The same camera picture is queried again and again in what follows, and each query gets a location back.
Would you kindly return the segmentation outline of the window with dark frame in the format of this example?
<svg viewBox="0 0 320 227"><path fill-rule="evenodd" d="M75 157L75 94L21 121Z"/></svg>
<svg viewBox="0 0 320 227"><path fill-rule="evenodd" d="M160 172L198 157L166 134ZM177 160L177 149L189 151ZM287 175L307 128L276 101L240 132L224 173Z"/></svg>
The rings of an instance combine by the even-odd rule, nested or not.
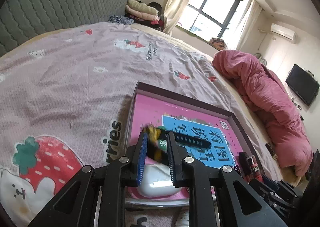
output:
<svg viewBox="0 0 320 227"><path fill-rule="evenodd" d="M177 26L205 41L222 38L246 3L247 0L189 0Z"/></svg>

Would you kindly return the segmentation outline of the grey quilted headboard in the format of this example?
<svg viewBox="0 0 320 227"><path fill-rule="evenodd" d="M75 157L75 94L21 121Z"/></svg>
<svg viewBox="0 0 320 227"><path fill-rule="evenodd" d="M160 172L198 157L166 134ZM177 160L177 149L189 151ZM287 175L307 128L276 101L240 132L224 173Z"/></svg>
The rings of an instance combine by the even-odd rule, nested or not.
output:
<svg viewBox="0 0 320 227"><path fill-rule="evenodd" d="M47 32L123 15L126 3L127 0L5 0L1 6L1 55Z"/></svg>

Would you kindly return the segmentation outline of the white pill bottle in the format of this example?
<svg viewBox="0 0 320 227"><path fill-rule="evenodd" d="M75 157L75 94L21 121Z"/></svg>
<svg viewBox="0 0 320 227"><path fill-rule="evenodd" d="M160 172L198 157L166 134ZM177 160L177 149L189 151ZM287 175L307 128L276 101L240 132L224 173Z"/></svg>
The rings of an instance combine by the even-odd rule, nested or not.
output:
<svg viewBox="0 0 320 227"><path fill-rule="evenodd" d="M189 210L181 209L175 223L175 227L189 227Z"/></svg>

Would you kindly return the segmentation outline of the white air conditioner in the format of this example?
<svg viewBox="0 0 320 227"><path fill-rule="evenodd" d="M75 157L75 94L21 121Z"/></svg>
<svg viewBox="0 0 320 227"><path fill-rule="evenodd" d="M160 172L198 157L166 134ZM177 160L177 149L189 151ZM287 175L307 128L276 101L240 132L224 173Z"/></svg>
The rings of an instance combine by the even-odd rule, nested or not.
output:
<svg viewBox="0 0 320 227"><path fill-rule="evenodd" d="M280 35L290 41L295 41L296 40L296 33L295 31L289 29L289 28L286 28L286 27L283 27L281 25L277 25L275 23L273 23L271 25L271 32L272 33L275 33L277 35Z"/></svg>

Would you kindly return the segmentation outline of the red black lighter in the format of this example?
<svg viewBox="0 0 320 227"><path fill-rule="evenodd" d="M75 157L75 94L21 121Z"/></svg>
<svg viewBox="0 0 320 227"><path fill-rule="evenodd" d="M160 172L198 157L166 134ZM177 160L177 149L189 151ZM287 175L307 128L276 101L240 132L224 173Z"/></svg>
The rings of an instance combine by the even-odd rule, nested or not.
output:
<svg viewBox="0 0 320 227"><path fill-rule="evenodd" d="M263 182L263 176L261 174L259 165L257 163L257 159L255 156L252 154L247 158L247 163L249 165L249 168L251 170L251 175L253 179L256 179L260 182Z"/></svg>

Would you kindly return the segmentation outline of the folded clothes pile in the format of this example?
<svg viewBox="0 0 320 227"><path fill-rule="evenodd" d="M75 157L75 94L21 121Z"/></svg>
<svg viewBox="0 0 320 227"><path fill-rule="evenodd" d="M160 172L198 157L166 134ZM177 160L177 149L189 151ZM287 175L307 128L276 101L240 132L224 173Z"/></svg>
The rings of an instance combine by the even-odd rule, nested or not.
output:
<svg viewBox="0 0 320 227"><path fill-rule="evenodd" d="M162 7L159 3L152 1L145 4L136 0L127 0L124 16L112 15L108 21L122 25L137 23L160 32L163 32L165 24Z"/></svg>

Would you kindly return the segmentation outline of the pink strawberry bed sheet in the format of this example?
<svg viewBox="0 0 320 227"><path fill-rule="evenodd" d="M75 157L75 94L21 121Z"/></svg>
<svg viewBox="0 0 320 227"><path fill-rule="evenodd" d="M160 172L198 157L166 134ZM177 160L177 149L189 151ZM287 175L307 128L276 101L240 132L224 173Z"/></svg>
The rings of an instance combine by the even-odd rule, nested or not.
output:
<svg viewBox="0 0 320 227"><path fill-rule="evenodd" d="M1 57L1 205L27 226L81 166L124 152L138 82L231 111L265 173L283 175L267 133L212 57L145 27L101 22L46 34Z"/></svg>

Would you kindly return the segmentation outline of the white earbuds case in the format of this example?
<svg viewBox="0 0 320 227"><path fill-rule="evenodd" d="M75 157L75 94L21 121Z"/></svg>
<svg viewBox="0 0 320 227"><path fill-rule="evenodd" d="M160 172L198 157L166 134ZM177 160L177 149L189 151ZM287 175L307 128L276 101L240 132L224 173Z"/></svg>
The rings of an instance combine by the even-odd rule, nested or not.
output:
<svg viewBox="0 0 320 227"><path fill-rule="evenodd" d="M169 167L161 163L145 165L143 179L137 187L138 193L146 198L168 197L180 190L171 181Z"/></svg>

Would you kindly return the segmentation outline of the black gold lipstick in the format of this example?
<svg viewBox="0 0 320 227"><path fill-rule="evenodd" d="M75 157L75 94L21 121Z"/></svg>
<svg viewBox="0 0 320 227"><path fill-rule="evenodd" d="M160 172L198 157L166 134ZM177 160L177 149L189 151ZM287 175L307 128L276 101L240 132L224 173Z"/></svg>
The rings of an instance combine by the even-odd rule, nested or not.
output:
<svg viewBox="0 0 320 227"><path fill-rule="evenodd" d="M248 155L246 152L239 153L239 163L242 168L244 178L249 183L252 178L252 171L251 171L250 165L248 164L247 159L248 159Z"/></svg>

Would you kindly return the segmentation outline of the pink blue workbook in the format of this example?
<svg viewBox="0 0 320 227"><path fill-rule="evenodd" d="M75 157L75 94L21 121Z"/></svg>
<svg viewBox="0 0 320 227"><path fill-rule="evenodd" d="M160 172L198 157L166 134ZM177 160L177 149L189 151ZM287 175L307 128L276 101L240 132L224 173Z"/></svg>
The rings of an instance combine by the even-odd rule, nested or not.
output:
<svg viewBox="0 0 320 227"><path fill-rule="evenodd" d="M224 165L231 167L239 165L238 154L243 151L239 142L240 135L235 132L236 127L232 126L227 118L219 118L144 94L136 94L129 145L137 143L139 133L148 124L153 124L155 127L163 126L169 131L209 141L211 143L209 150L185 147L189 156L202 161L206 166L220 168ZM146 165L157 163L149 157L146 158ZM134 187L130 187L128 191L132 198L141 200L143 204L153 200L180 202L189 197L186 188L172 196L159 198L143 197Z"/></svg>

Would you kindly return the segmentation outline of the black wall television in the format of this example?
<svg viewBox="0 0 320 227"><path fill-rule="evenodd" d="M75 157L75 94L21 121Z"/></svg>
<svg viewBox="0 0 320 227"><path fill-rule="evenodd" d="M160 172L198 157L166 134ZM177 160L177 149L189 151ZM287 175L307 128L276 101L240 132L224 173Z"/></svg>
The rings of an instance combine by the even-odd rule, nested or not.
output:
<svg viewBox="0 0 320 227"><path fill-rule="evenodd" d="M285 82L307 106L312 104L319 91L319 83L297 64L294 64Z"/></svg>

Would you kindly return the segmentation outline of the red crumpled duvet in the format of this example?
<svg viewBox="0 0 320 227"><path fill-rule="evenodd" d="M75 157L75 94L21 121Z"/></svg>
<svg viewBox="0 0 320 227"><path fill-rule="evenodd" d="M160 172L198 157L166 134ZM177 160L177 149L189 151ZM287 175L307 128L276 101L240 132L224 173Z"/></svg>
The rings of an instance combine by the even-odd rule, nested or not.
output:
<svg viewBox="0 0 320 227"><path fill-rule="evenodd" d="M218 51L213 66L238 90L262 121L280 168L292 167L297 177L308 171L313 152L303 121L277 75L249 54Z"/></svg>

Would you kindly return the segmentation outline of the shallow grey cardboard box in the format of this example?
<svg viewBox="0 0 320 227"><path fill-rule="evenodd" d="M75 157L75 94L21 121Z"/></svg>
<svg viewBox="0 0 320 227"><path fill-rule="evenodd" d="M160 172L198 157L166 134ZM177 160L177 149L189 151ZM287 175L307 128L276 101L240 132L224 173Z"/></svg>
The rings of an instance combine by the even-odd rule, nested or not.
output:
<svg viewBox="0 0 320 227"><path fill-rule="evenodd" d="M257 154L232 112L138 82L124 131L125 148L137 143L140 131L147 124L210 142L210 150L187 148L189 156L207 166L235 166L239 164L239 153Z"/></svg>

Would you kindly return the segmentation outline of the yellow black wrist watch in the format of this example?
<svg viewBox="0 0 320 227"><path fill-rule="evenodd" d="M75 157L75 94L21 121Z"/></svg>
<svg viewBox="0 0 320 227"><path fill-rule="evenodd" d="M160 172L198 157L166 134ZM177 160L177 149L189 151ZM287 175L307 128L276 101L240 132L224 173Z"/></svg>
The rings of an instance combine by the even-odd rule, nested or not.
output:
<svg viewBox="0 0 320 227"><path fill-rule="evenodd" d="M155 127L149 124L142 129L142 132L148 135L147 156L167 166L169 165L167 152L167 135L169 133L173 133L176 143L182 144L183 146L204 150L211 149L211 143L207 140L169 131L163 126Z"/></svg>

